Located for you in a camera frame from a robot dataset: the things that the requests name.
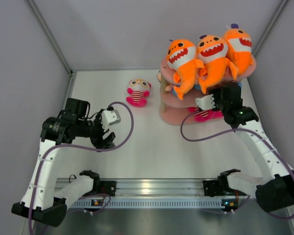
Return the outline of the orange shark plush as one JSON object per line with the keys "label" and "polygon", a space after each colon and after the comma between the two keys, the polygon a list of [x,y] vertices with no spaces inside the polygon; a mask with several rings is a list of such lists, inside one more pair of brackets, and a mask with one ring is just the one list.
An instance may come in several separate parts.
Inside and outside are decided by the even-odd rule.
{"label": "orange shark plush", "polygon": [[204,63],[197,58],[195,44],[187,39],[170,40],[166,61],[170,69],[174,70],[173,81],[180,83],[174,91],[180,100],[188,93],[196,82],[196,72],[204,67]]}
{"label": "orange shark plush", "polygon": [[219,84],[230,68],[234,80],[238,76],[238,68],[226,57],[228,44],[225,39],[216,35],[202,35],[197,45],[197,58],[204,63],[198,71],[198,83],[205,94],[207,89]]}
{"label": "orange shark plush", "polygon": [[223,35],[228,52],[226,57],[238,68],[238,76],[243,75],[253,66],[251,36],[236,23],[232,23]]}

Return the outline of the white pink glasses plush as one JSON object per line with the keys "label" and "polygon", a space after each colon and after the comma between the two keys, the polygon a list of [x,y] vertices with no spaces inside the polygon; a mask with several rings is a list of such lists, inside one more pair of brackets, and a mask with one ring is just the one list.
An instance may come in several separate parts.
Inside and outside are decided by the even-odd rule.
{"label": "white pink glasses plush", "polygon": [[147,104],[150,95],[151,84],[143,79],[132,79],[128,83],[126,101],[134,106],[142,108]]}

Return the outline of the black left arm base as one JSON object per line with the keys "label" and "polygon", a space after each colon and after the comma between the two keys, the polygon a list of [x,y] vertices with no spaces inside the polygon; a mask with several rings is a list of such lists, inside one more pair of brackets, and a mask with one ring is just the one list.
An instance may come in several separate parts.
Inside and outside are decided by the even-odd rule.
{"label": "black left arm base", "polygon": [[116,192],[116,181],[101,181],[98,193],[99,194],[108,194],[109,196],[114,197]]}

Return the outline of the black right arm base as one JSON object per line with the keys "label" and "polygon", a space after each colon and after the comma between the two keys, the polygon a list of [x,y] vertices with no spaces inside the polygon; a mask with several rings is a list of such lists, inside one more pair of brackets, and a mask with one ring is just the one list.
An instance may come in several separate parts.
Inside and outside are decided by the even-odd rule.
{"label": "black right arm base", "polygon": [[225,196],[225,186],[219,180],[205,180],[203,181],[204,195],[215,197],[215,196]]}

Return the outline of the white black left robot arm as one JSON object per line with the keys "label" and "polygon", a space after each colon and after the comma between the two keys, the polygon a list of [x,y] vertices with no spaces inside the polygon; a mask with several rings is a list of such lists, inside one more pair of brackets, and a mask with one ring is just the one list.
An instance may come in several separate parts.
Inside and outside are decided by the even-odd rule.
{"label": "white black left robot arm", "polygon": [[121,121],[119,112],[109,106],[90,120],[89,108],[88,101],[68,98],[59,115],[43,123],[36,166],[25,195],[12,206],[13,214],[57,227],[75,201],[100,192],[100,176],[91,170],[82,171],[72,185],[55,191],[60,167],[75,138],[89,138],[99,151],[115,146],[109,127]]}

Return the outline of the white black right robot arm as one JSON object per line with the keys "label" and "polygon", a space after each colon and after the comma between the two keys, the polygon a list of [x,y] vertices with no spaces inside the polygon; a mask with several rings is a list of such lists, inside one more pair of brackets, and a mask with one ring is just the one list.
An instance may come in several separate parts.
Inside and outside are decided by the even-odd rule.
{"label": "white black right robot arm", "polygon": [[221,175],[219,189],[224,194],[238,190],[252,198],[267,213],[294,205],[294,170],[282,159],[266,136],[255,111],[243,104],[242,89],[226,82],[209,90],[212,105],[221,111],[224,121],[245,144],[261,171],[261,178],[240,170]]}

